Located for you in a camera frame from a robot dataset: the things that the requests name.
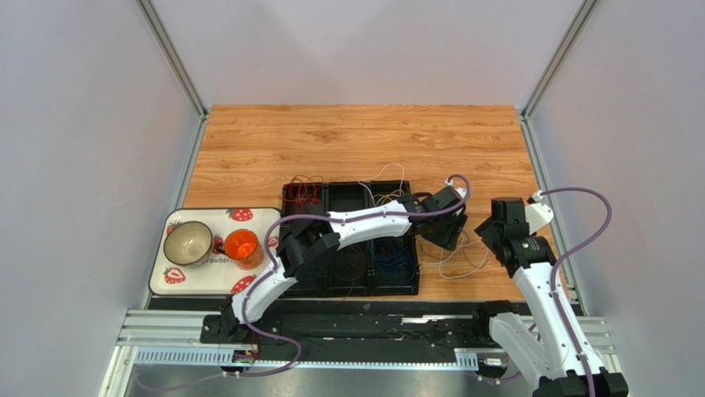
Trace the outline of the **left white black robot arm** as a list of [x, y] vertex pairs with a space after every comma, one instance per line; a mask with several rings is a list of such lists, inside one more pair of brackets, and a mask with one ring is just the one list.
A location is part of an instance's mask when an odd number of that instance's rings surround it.
[[316, 212], [283, 217], [288, 228], [276, 249], [265, 250], [264, 271], [223, 303], [220, 315], [227, 338], [240, 342], [266, 309], [308, 276], [320, 274], [348, 246], [382, 238], [420, 235], [446, 250], [455, 248], [468, 217], [469, 188], [447, 183], [435, 194], [410, 194], [374, 208], [350, 212]]

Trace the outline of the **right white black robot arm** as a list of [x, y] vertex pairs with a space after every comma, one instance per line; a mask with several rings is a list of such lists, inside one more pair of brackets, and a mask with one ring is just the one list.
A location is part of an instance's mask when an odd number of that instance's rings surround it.
[[534, 396], [627, 396], [623, 374], [607, 369], [581, 329], [559, 283], [557, 259], [537, 233], [553, 216], [545, 203], [494, 198], [490, 216], [475, 230], [523, 294], [539, 334], [506, 301], [489, 302], [477, 315]]

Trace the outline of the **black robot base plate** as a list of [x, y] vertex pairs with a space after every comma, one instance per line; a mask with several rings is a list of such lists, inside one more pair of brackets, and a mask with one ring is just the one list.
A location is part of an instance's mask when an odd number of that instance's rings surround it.
[[200, 342], [255, 348], [260, 361], [439, 364], [456, 360], [458, 348], [497, 349], [489, 320], [499, 313], [526, 314], [507, 300], [422, 302], [289, 300], [273, 303], [253, 332], [225, 301], [202, 322]]

